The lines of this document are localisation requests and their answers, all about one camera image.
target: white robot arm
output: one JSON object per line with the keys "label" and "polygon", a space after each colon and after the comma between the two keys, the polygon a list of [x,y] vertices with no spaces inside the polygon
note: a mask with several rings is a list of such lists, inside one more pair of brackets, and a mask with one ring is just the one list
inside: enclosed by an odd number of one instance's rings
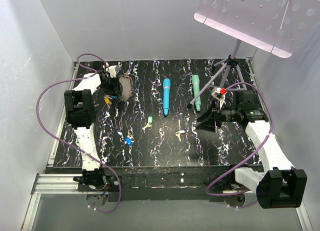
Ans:
{"label": "white robot arm", "polygon": [[[218,102],[200,118],[196,129],[215,132],[222,122],[237,122],[252,140],[255,148],[269,135],[270,124],[263,110],[254,103],[252,90],[235,92],[235,102],[230,107],[222,108],[224,94],[214,93]],[[302,202],[307,183],[307,175],[303,169],[295,169],[282,152],[275,136],[271,133],[268,140],[258,151],[264,174],[253,171],[247,165],[236,168],[230,181],[245,186],[256,194],[260,206],[270,208],[298,208]]]}
{"label": "white robot arm", "polygon": [[[88,73],[81,82],[72,90],[64,93],[66,120],[71,124],[79,142],[79,148],[96,159],[100,159],[96,149],[94,137],[94,123],[96,110],[93,94],[99,86],[115,92],[119,92],[119,82],[116,81],[118,67],[110,66],[108,72],[103,74]],[[73,180],[89,185],[92,189],[100,189],[106,184],[100,163],[81,153],[82,176],[74,177]]]}

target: white enclosure wall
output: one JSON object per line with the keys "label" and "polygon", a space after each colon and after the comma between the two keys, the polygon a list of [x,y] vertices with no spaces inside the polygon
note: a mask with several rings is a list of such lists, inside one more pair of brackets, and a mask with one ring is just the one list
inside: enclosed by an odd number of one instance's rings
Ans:
{"label": "white enclosure wall", "polygon": [[[199,0],[40,1],[74,61],[87,52],[109,61],[218,59],[236,43],[194,19]],[[243,43],[237,57],[255,50]]]}
{"label": "white enclosure wall", "polygon": [[253,70],[274,118],[274,134],[308,180],[304,204],[314,230],[320,230],[320,21],[290,58],[258,50]]}
{"label": "white enclosure wall", "polygon": [[[39,0],[0,0],[0,30],[0,230],[18,231],[53,144],[37,122],[36,101],[71,77],[73,62]],[[53,132],[67,86],[51,89],[40,105]]]}

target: blue marker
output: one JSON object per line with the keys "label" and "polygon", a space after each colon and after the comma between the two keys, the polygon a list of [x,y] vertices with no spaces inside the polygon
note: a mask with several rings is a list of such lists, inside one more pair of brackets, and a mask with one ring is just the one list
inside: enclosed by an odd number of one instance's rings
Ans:
{"label": "blue marker", "polygon": [[168,116],[170,110],[170,79],[165,78],[163,80],[163,115]]}

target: blue cap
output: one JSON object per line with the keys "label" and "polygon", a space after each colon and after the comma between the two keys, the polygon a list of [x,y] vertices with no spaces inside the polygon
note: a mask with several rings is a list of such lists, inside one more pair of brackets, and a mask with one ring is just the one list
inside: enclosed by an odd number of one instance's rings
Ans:
{"label": "blue cap", "polygon": [[163,115],[164,116],[168,116],[168,114],[169,114],[169,109],[168,108],[164,108],[163,109]]}
{"label": "blue cap", "polygon": [[170,79],[169,78],[165,78],[163,80],[163,87],[171,87],[171,82],[170,82]]}
{"label": "blue cap", "polygon": [[131,141],[131,139],[130,139],[129,137],[126,137],[126,138],[125,138],[125,141],[126,141],[126,144],[127,144],[127,145],[129,145],[129,146],[132,145],[132,141]]}

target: black tabletop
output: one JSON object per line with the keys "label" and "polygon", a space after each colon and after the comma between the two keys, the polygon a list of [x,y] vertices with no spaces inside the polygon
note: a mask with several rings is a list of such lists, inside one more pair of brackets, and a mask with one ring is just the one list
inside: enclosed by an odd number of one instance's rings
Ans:
{"label": "black tabletop", "polygon": [[[202,88],[214,75],[212,64],[219,60],[148,60],[111,61],[118,65],[119,74],[131,72],[134,94],[128,101],[111,99],[107,105],[104,90],[94,93],[97,120],[94,124],[94,138],[97,152],[103,162],[111,167],[148,166],[210,166],[231,165],[240,162],[254,150],[252,142],[236,123],[223,123],[217,133],[195,130],[197,118],[204,113],[212,101],[210,90],[201,96],[201,112],[187,108],[193,98],[192,75],[197,74]],[[253,83],[249,67],[244,59],[239,60],[243,78]],[[79,67],[77,77],[88,71]],[[170,113],[163,115],[163,86],[165,78],[171,81]],[[220,75],[214,82],[219,85]],[[239,81],[236,70],[231,70],[225,87]],[[152,127],[144,129],[148,116],[153,117]],[[176,136],[179,130],[186,130],[181,141]],[[130,135],[132,146],[125,143]],[[77,137],[65,122],[61,133],[65,141],[76,144]],[[260,164],[256,155],[249,164]],[[81,167],[80,152],[59,144],[54,167]]]}

